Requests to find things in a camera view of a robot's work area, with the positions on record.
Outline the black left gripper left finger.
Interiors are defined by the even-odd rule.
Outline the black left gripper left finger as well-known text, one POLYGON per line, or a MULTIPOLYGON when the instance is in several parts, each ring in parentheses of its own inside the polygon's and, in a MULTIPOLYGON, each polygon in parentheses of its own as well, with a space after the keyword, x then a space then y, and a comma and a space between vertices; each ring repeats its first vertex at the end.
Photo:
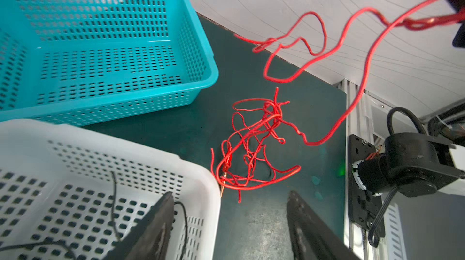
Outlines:
POLYGON ((164 260, 174 220, 174 198, 165 193, 106 260, 164 260))

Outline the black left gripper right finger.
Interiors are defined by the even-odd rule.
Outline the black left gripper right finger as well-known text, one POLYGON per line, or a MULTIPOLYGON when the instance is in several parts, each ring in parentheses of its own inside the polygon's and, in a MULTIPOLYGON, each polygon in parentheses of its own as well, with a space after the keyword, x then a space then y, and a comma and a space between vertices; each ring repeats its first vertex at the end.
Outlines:
POLYGON ((358 260, 306 201, 290 191, 287 220, 295 260, 358 260))

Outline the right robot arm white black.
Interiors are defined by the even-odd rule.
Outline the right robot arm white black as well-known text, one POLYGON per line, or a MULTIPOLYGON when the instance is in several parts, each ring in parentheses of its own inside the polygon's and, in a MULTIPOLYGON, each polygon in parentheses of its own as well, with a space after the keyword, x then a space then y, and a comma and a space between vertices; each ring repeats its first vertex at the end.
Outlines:
POLYGON ((348 219, 373 248, 386 236, 385 213, 396 194, 465 194, 464 147, 434 135, 405 107, 392 108, 386 123, 382 153, 357 135, 348 138, 348 219))

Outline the white plastic basket near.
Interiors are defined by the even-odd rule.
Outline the white plastic basket near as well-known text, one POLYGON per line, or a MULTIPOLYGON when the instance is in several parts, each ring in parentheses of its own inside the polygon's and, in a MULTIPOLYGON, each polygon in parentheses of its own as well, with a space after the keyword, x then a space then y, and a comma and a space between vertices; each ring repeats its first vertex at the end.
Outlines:
POLYGON ((167 258, 210 260, 220 198, 206 168, 66 124, 1 123, 4 260, 101 260, 167 192, 167 258))

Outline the teal plastic basket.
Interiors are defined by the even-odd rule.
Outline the teal plastic basket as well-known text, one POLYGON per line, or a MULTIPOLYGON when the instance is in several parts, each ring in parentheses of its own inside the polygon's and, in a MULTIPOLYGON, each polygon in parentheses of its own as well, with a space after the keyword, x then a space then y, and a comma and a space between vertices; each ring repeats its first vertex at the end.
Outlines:
POLYGON ((217 82, 189 0, 1 0, 1 120, 85 126, 191 104, 217 82))

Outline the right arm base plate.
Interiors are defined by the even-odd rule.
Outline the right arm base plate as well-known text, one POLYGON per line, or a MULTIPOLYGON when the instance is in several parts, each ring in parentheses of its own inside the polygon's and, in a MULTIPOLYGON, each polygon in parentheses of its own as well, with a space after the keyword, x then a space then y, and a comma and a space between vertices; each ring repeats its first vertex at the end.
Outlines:
POLYGON ((382 205, 381 195, 368 189, 360 177, 359 165, 366 159, 377 164, 382 156, 375 146, 357 135, 348 137, 348 218, 368 231, 382 205))

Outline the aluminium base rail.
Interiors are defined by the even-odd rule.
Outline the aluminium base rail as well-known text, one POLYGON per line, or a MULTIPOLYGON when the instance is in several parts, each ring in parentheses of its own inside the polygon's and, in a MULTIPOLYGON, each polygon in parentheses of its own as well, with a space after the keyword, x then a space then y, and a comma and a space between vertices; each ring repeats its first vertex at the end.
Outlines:
MULTIPOLYGON (((356 98, 359 86, 344 78, 337 84, 337 88, 346 94, 346 106, 350 106, 356 98)), ((374 142, 374 123, 371 100, 368 95, 363 94, 356 108, 347 116, 345 120, 345 131, 347 136, 354 134, 366 140, 368 143, 374 142)), ((346 145, 344 244, 361 260, 383 260, 386 257, 385 242, 382 241, 378 248, 373 248, 366 239, 366 232, 349 220, 348 203, 350 176, 349 145, 346 145)))

